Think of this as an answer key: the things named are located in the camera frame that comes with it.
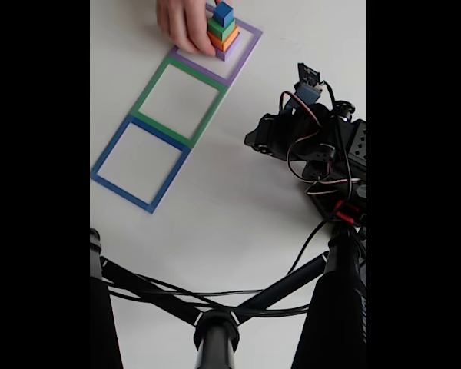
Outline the person's hand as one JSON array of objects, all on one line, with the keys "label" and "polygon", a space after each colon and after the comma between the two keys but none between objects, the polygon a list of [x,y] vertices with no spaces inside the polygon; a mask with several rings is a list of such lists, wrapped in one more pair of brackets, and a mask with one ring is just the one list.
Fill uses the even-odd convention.
[{"label": "person's hand", "polygon": [[205,0],[157,0],[156,15],[162,34],[179,49],[215,56],[207,34]]}]

